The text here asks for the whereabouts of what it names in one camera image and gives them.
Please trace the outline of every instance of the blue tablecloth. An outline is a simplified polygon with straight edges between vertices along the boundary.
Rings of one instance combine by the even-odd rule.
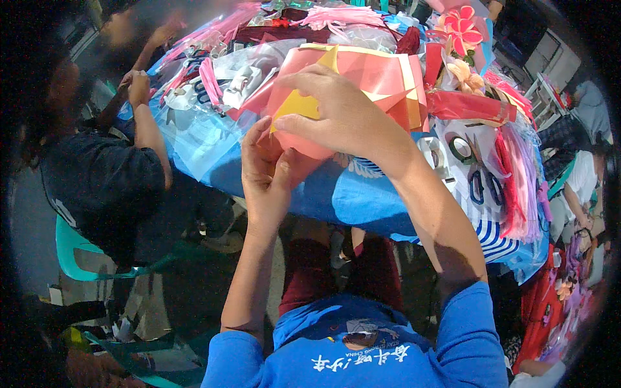
[[[159,62],[147,73],[155,75],[158,66]],[[168,108],[165,106],[160,109],[159,97],[159,94],[154,96],[150,106],[156,122],[165,134],[168,156],[180,171],[194,176],[191,168],[188,168],[179,154],[180,151],[187,151],[183,148],[184,143],[176,142],[167,129]],[[196,115],[196,111],[175,111],[175,114]],[[129,120],[131,116],[129,105],[126,104],[119,118]],[[236,125],[228,117],[215,115],[209,118],[217,120],[219,126],[232,128]],[[209,130],[209,126],[210,124],[203,125],[202,129]],[[221,137],[218,144],[226,143],[227,146],[216,150],[219,153],[216,152],[217,157],[209,161],[212,165],[199,177],[200,182],[231,195],[243,197],[241,148],[238,140],[239,135],[245,133],[248,128],[249,125],[240,128],[237,134],[218,134]],[[414,132],[411,136],[416,141],[422,136],[433,134]],[[293,190],[289,211],[332,223],[356,226],[397,241],[418,243],[419,239],[404,203],[388,178],[378,174],[373,167],[351,156],[337,154],[337,157],[327,160]],[[508,265],[521,284],[547,259],[548,232],[546,223],[544,224],[543,239],[539,244],[524,244],[508,238],[499,238],[501,226],[497,222],[479,222],[478,225],[474,222],[474,228],[479,235],[486,262]]]

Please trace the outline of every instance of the orange paper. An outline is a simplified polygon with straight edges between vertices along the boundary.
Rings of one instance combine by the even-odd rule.
[[[313,63],[321,63],[348,78],[404,130],[428,131],[421,117],[425,107],[420,104],[424,105],[425,101],[419,100],[423,86],[418,61],[412,61],[406,54],[393,55],[360,47],[305,44],[289,51],[279,75],[296,73]],[[319,119],[317,106],[313,97],[274,87],[265,114],[274,119],[292,113]],[[332,150],[275,128],[270,132],[283,148],[295,148],[315,159],[333,154]]]

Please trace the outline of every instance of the yellow paper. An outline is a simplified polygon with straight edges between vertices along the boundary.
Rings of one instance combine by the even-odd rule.
[[[321,58],[319,58],[319,61],[317,61],[317,63],[329,67],[332,71],[338,74],[337,52],[338,45],[334,46],[331,50],[329,50]],[[293,113],[297,113],[299,115],[317,120],[319,118],[319,111],[317,110],[318,106],[319,101],[317,101],[315,97],[302,97],[300,96],[299,91],[295,89],[284,100],[283,104],[280,105],[280,108],[278,108],[278,110],[274,114],[274,119],[272,123],[276,121],[278,117]],[[270,133],[275,131],[276,127],[274,127],[274,124],[272,124],[272,126],[270,127]]]
[[[301,45],[300,48],[314,48],[316,50],[325,50],[325,51],[333,50],[331,46],[322,45],[319,43],[305,43]],[[410,67],[410,61],[409,61],[407,54],[390,54],[390,53],[385,53],[379,50],[372,50],[370,48],[357,47],[357,46],[342,46],[339,48],[339,51],[376,55],[376,56],[382,56],[384,58],[398,58],[399,64],[401,65],[401,73],[403,74],[403,86],[405,90],[412,90],[406,96],[407,111],[409,113],[409,120],[410,120],[410,129],[418,128],[422,125],[420,121],[421,118],[420,118],[419,102],[418,102],[419,98],[418,98],[418,94],[416,93],[416,89],[415,89],[416,83],[414,82],[414,76],[412,75],[412,68]],[[386,97],[386,95],[383,95],[383,94],[376,94],[376,93],[371,93],[367,91],[363,91],[363,92],[366,94],[367,97],[369,97],[371,101],[377,101],[377,100],[380,100]]]

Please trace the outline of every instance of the blue plastic sheet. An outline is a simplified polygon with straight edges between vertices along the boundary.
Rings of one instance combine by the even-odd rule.
[[[159,62],[147,73],[155,75],[158,66]],[[169,119],[168,108],[160,109],[159,95],[153,97],[150,108],[165,134],[168,156],[181,172],[194,176],[208,186],[243,197],[240,139],[256,121],[256,115],[242,116],[235,123],[215,113],[185,111],[188,115],[186,118],[190,119],[186,122],[186,130],[192,132],[200,126],[200,130],[208,134],[207,137],[213,135],[212,138],[219,139],[218,142],[209,143],[211,148],[201,160],[202,172],[192,166],[193,161],[188,158],[188,155],[195,154],[196,149],[193,147],[196,143],[184,143],[170,129],[170,124],[166,123]],[[119,118],[131,118],[130,109],[123,109]],[[223,128],[229,131],[228,134],[223,135]],[[424,135],[432,134],[414,132],[411,137],[417,141]],[[349,155],[337,154],[333,159],[328,159],[298,185],[292,192],[289,211],[332,223],[357,226],[397,241],[419,241],[407,209],[388,178],[378,174],[368,163]],[[486,261],[505,263],[515,271],[519,283],[532,276],[547,258],[547,231],[542,233],[543,238],[539,244],[524,244],[508,238],[500,239],[498,223],[480,222],[478,227],[474,227],[481,240]]]

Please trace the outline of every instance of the blue t-shirt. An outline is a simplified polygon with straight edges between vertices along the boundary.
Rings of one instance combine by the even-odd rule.
[[[267,359],[250,334],[213,337],[201,387],[509,385],[485,282],[445,304],[436,345],[388,306],[338,294],[284,314]]]

